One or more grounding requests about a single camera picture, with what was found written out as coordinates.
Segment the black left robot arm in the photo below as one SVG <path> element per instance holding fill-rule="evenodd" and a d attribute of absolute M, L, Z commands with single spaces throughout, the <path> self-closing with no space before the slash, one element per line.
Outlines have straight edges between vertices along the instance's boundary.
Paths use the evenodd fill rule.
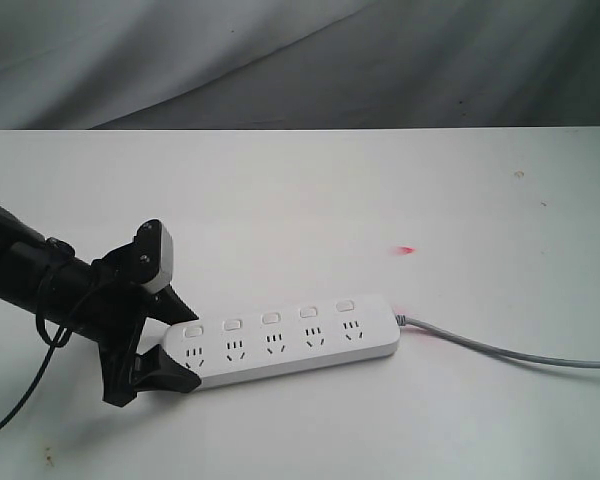
<path fill-rule="evenodd" d="M 157 220 L 132 241 L 86 263 L 0 207 L 0 299 L 33 314 L 50 346 L 73 334 L 98 346 L 105 402 L 123 407 L 144 391 L 189 393 L 202 380 L 156 345 L 137 351 L 147 319 L 176 325 L 196 314 L 171 286 L 173 240 Z"/>

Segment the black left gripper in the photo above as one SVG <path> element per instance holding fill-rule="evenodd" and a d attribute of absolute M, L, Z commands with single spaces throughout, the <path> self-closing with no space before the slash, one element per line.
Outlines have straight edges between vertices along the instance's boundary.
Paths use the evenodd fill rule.
<path fill-rule="evenodd" d="M 45 249 L 50 264 L 36 294 L 37 333 L 51 352 L 66 346 L 73 334 L 97 344 L 105 402 L 123 407 L 139 392 L 187 394 L 201 385 L 195 372 L 175 361 L 159 344 L 136 353 L 149 295 L 136 280 L 133 244 L 92 261 L 84 287 L 77 282 L 78 259 L 71 246 L 49 239 Z M 164 324 L 199 319 L 171 285 L 153 295 L 149 317 Z"/>

